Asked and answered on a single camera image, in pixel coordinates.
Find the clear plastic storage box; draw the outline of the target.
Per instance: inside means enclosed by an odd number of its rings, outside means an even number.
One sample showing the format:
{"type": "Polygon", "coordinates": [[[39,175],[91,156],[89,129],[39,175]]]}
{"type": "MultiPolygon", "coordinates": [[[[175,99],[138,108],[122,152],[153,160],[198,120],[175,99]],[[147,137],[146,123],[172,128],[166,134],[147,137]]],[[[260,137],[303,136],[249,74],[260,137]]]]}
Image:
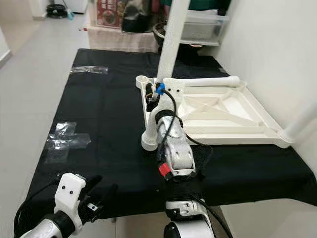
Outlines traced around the clear plastic storage box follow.
{"type": "Polygon", "coordinates": [[[181,36],[181,43],[219,46],[220,30],[228,20],[229,18],[227,16],[217,14],[216,10],[188,10],[181,36]]]}

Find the black bag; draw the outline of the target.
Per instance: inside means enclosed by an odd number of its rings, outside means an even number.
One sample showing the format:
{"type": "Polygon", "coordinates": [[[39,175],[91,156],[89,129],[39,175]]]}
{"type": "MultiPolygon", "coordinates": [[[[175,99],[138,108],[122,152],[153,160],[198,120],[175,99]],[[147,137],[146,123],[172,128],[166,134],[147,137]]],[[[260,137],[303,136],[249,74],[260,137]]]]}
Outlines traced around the black bag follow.
{"type": "Polygon", "coordinates": [[[127,33],[152,31],[152,0],[127,0],[121,30],[127,33]]]}

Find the beige bench cover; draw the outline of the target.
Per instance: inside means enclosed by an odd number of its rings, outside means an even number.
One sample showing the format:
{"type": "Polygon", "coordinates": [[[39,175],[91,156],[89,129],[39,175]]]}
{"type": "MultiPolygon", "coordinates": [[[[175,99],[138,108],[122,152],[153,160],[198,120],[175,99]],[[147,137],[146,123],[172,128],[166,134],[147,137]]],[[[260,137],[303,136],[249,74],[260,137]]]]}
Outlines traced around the beige bench cover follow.
{"type": "Polygon", "coordinates": [[[159,51],[152,33],[127,33],[102,27],[87,27],[86,31],[91,49],[140,53],[159,51]]]}

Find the long clear tape strip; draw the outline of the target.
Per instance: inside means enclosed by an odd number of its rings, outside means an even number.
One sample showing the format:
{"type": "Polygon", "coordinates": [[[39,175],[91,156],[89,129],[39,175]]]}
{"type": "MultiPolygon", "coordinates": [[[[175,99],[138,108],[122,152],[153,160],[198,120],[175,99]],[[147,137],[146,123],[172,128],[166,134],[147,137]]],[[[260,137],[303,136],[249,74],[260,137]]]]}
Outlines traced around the long clear tape strip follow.
{"type": "Polygon", "coordinates": [[[75,66],[71,68],[70,74],[73,73],[98,73],[98,74],[107,74],[109,68],[106,66],[75,66]]]}

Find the black wok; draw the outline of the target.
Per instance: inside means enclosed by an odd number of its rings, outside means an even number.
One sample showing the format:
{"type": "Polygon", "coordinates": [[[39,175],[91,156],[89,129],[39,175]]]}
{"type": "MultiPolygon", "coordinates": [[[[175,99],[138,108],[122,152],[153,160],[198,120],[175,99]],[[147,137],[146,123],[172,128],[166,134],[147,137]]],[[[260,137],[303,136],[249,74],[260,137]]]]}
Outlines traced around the black wok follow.
{"type": "MultiPolygon", "coordinates": [[[[166,26],[167,23],[161,22],[152,27],[154,38],[160,49],[163,47],[166,26]]],[[[199,50],[204,46],[219,46],[219,28],[220,25],[212,23],[186,23],[180,40],[180,48],[199,50]]]]}

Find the crossed clear tape strips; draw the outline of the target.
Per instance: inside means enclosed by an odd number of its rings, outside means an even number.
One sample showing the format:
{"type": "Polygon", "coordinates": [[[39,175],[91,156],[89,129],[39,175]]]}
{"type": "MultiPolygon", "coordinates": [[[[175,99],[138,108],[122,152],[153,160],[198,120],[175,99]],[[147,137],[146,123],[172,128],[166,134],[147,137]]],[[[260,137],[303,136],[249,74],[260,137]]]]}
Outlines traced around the crossed clear tape strips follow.
{"type": "Polygon", "coordinates": [[[91,139],[86,133],[75,133],[76,122],[62,122],[55,125],[45,142],[45,163],[68,163],[71,149],[86,149],[91,139]]]}

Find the dark green box lid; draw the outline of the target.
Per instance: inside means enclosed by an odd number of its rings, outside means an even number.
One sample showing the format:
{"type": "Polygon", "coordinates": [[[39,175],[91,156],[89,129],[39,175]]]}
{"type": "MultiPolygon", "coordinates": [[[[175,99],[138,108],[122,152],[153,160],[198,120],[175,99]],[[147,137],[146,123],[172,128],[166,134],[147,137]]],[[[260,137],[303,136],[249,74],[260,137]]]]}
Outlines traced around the dark green box lid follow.
{"type": "Polygon", "coordinates": [[[190,0],[189,10],[227,10],[232,0],[190,0]]]}

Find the white plastic table top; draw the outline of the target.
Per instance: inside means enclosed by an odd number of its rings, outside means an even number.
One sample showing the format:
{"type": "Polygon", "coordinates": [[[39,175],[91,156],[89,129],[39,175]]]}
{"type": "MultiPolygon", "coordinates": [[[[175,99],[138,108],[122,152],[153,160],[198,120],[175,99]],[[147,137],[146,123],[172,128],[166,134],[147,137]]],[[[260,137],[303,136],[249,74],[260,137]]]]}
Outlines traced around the white plastic table top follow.
{"type": "MultiPolygon", "coordinates": [[[[136,77],[145,124],[145,85],[149,79],[142,75],[136,77]]],[[[179,113],[184,132],[203,144],[274,144],[282,149],[293,144],[280,138],[283,129],[252,95],[244,81],[236,87],[184,86],[179,113]]]]}

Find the white cabinet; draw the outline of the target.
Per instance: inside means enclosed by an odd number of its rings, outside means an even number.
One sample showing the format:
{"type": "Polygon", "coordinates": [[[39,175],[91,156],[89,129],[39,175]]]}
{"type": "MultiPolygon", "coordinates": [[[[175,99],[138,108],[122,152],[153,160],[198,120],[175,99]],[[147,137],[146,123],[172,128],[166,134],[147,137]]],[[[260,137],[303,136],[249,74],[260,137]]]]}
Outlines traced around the white cabinet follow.
{"type": "Polygon", "coordinates": [[[88,10],[88,0],[65,0],[70,11],[84,14],[88,10]]]}

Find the black table cloth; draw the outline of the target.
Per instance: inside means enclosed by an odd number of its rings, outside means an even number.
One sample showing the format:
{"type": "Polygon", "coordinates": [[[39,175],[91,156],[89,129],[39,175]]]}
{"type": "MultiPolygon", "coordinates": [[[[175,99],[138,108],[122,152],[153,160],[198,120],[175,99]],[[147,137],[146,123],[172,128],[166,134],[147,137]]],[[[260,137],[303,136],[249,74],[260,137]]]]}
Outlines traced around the black table cloth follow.
{"type": "MultiPolygon", "coordinates": [[[[66,157],[42,152],[30,184],[32,200],[22,210],[21,234],[50,214],[54,188],[50,181],[67,172],[85,177],[101,175],[94,194],[118,189],[105,208],[103,219],[116,216],[163,213],[164,179],[154,152],[141,148],[144,118],[141,114],[138,75],[156,75],[159,54],[79,49],[73,66],[104,66],[107,73],[73,73],[66,82],[53,124],[74,122],[77,133],[90,143],[71,149],[66,157]]],[[[245,211],[228,215],[236,238],[317,238],[308,232],[283,232],[278,225],[294,221],[306,228],[317,225],[317,178],[294,149],[276,145],[216,145],[205,167],[203,199],[225,211],[237,206],[245,211]]]]}

